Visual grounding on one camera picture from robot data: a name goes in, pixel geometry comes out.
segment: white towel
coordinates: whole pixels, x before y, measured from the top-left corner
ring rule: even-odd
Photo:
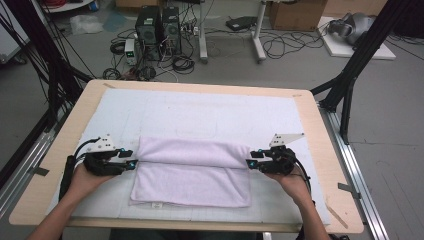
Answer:
[[[205,140],[140,138],[131,204],[250,206],[249,147]]]

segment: computer tower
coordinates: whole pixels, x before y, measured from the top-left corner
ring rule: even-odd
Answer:
[[[141,54],[150,54],[148,60],[161,60],[160,44],[164,40],[159,6],[142,6],[135,23]]]
[[[182,52],[178,7],[166,7],[163,9],[162,24],[166,39],[166,54],[180,55]]]

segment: wire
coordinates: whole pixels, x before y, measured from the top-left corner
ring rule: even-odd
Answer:
[[[194,71],[195,62],[187,56],[177,56],[172,60],[172,69],[183,75],[190,74]]]
[[[209,6],[208,12],[206,13],[206,15],[205,15],[205,17],[203,18],[203,20],[199,23],[199,25],[201,25],[203,22],[205,22],[206,17],[209,15],[209,12],[211,11],[212,6],[213,6],[213,4],[214,4],[214,3],[215,3],[215,0],[212,0],[211,5]]]
[[[117,42],[125,42],[127,39],[135,39],[135,37],[130,37],[135,32],[136,31],[135,31],[134,28],[127,29],[125,31],[122,31],[122,32],[118,33],[118,35],[116,36],[116,38],[112,39],[110,42],[111,43],[117,43]]]
[[[163,53],[162,52],[162,44],[164,44],[164,42],[166,42],[166,40],[168,40],[168,36],[166,36],[166,38],[165,38],[165,40],[163,40],[162,42],[161,42],[161,44],[160,44],[160,46],[159,46],[159,52],[160,52],[160,54],[162,55],[162,60],[160,60],[159,62],[158,62],[158,65],[159,65],[159,67],[160,67],[160,69],[162,69],[163,71],[165,71],[165,72],[167,72],[167,73],[169,73],[169,74],[171,74],[172,76],[174,76],[175,77],[175,80],[178,82],[178,77],[177,77],[177,75],[175,75],[173,72],[171,72],[171,71],[169,71],[169,70],[165,70],[163,67],[162,67],[162,62],[163,62],[163,60],[165,59],[165,56],[166,56],[166,49],[165,49],[165,53]]]
[[[87,140],[87,141],[85,141],[85,142],[83,142],[78,148],[77,148],[77,150],[75,151],[75,154],[74,154],[74,157],[76,158],[76,159],[78,159],[79,157],[78,157],[78,153],[79,153],[79,151],[81,151],[81,149],[85,146],[85,145],[87,145],[87,144],[89,144],[89,143],[95,143],[95,142],[97,142],[97,141],[99,141],[100,140],[100,137],[98,137],[98,138],[93,138],[93,139],[90,139],[90,140]]]
[[[403,41],[412,45],[424,45],[424,39],[417,39],[412,37],[405,37],[397,34],[389,35],[389,38],[394,41]]]
[[[111,59],[111,68],[107,68],[103,71],[103,79],[120,79],[121,78],[121,72],[117,69],[119,64],[121,63],[122,59],[124,58],[125,54],[125,41],[123,37],[120,36],[120,34],[125,33],[127,31],[130,31],[132,29],[123,31],[118,34],[118,36],[111,40],[112,45],[110,45],[110,52],[113,54]],[[116,55],[121,56],[119,58],[118,63],[116,62]]]
[[[406,50],[405,48],[403,48],[403,47],[401,47],[401,46],[399,46],[399,45],[397,45],[397,44],[395,44],[395,43],[393,43],[393,42],[391,42],[391,41],[389,41],[389,40],[387,40],[387,39],[386,39],[386,41],[387,41],[388,43],[392,44],[393,46],[396,46],[396,47],[398,47],[398,48],[402,49],[403,51],[405,51],[405,52],[407,52],[407,53],[411,54],[412,56],[417,57],[417,58],[419,58],[420,60],[423,60],[423,61],[424,61],[424,58],[422,58],[422,57],[420,57],[420,56],[416,55],[415,53],[412,53],[412,52],[410,52],[410,51]]]
[[[43,9],[43,15],[44,15],[44,17],[46,18],[46,19],[50,19],[50,22],[53,24],[53,27],[54,27],[54,29],[56,30],[56,33],[57,33],[57,35],[60,35],[60,36],[62,36],[62,38],[63,39],[65,39],[65,41],[66,41],[66,43],[69,45],[69,47],[72,49],[72,51],[75,53],[75,55],[77,55],[77,57],[78,57],[78,59],[81,61],[81,63],[85,66],[85,68],[88,70],[88,72],[91,74],[91,77],[92,78],[96,78],[96,76],[94,75],[94,73],[90,70],[90,68],[87,66],[87,64],[84,62],[84,60],[82,59],[82,57],[78,54],[78,52],[75,50],[75,48],[74,48],[74,46],[72,46],[72,44],[68,41],[68,39],[66,38],[66,36],[64,35],[64,33],[62,32],[62,31],[60,31],[59,30],[59,28],[57,27],[57,25],[56,25],[56,23],[52,20],[52,17],[51,17],[51,12],[50,12],[50,9],[49,8],[47,8],[47,9]],[[66,50],[65,50],[65,45],[63,44],[63,42],[62,42],[62,38],[56,38],[58,41],[58,44],[59,44],[59,46],[61,46],[61,50],[62,50],[62,54],[65,56],[65,58],[66,58],[66,61],[67,61],[67,63],[70,65],[71,63],[70,63],[70,61],[69,61],[69,59],[68,59],[68,56],[67,56],[67,53],[66,53]]]
[[[310,182],[311,177],[309,177],[309,175],[306,173],[305,168],[303,167],[302,163],[297,158],[296,158],[296,164],[302,170],[303,179],[306,182],[306,185],[307,185],[308,190],[309,190],[309,194],[312,194],[312,188],[311,188],[311,182]]]
[[[318,27],[317,30],[319,31],[320,36],[314,36],[304,32],[286,32],[279,35],[274,32],[267,32],[266,30],[262,31],[261,34],[265,33],[267,35],[260,36],[260,38],[270,38],[270,40],[263,42],[262,47],[267,56],[271,59],[280,59],[289,53],[298,52],[304,47],[321,48],[324,46],[323,37],[328,34],[327,26],[329,23],[330,22],[324,23]],[[277,53],[274,52],[275,50],[273,51],[273,49],[275,49],[275,45],[281,46],[281,50]]]

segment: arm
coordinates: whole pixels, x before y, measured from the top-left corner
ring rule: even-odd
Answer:
[[[265,175],[276,180],[299,207],[306,239],[329,239],[299,168],[295,167],[287,176]]]
[[[59,239],[72,212],[78,204],[86,196],[94,192],[98,186],[112,177],[113,176],[94,176],[87,171],[84,164],[78,165],[74,171],[74,176],[72,177],[71,186],[68,192],[27,239]]]

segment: wooden table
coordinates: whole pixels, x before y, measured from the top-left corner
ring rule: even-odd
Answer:
[[[87,123],[95,112],[103,93],[108,88],[293,98],[296,102],[305,134],[309,136],[308,145],[310,147],[310,153],[314,159],[325,203],[331,217],[331,224],[326,226],[327,231],[332,233],[360,233],[363,231],[363,223],[351,193],[338,189],[337,184],[346,184],[346,179],[316,102],[309,91],[109,80],[92,80],[87,85],[40,165],[42,168],[50,170],[50,172],[45,177],[40,175],[33,176],[10,215],[9,220],[11,224],[38,225],[43,220],[63,173],[66,157],[76,149],[81,134],[84,132]],[[297,232],[299,227],[269,223],[187,222],[106,218],[72,218],[69,226],[263,232]]]

